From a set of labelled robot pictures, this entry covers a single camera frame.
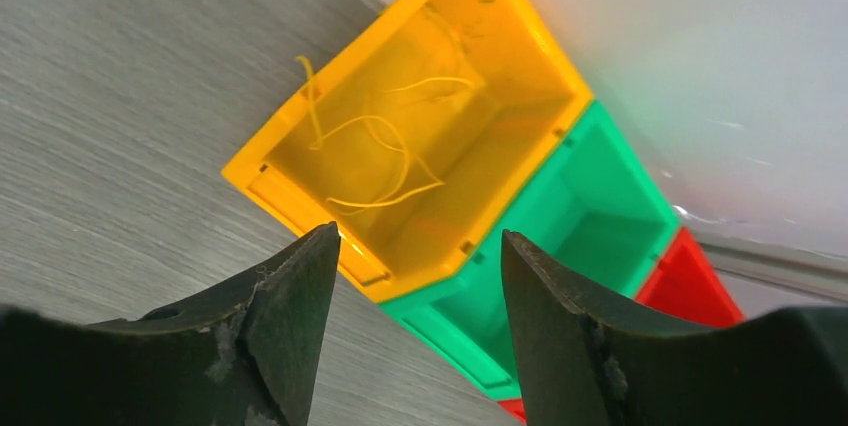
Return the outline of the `green plastic bin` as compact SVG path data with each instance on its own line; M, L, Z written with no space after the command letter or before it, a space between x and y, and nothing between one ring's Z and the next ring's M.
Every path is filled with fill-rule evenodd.
M457 275L380 307L485 396L517 399L503 231L523 234L562 265L633 298L679 228L672 206L594 101Z

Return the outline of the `yellow plastic bin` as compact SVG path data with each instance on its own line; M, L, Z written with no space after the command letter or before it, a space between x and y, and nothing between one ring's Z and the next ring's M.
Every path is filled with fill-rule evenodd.
M530 0L396 0L223 168L383 303L459 272L591 92Z

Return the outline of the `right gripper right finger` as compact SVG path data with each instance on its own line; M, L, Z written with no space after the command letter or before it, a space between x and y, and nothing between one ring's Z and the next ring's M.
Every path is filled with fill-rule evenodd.
M713 328L618 294L505 231L502 283L531 425L843 425L847 311Z

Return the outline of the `red plastic bin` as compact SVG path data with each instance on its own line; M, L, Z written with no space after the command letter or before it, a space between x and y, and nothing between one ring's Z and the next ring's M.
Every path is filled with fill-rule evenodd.
M688 232L634 298L505 231L502 284L530 425L700 425L708 402L676 339L743 316Z

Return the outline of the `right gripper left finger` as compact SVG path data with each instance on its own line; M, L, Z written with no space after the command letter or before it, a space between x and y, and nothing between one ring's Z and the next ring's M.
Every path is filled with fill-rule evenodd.
M335 223L141 318L1 309L5 425L304 425L340 253Z

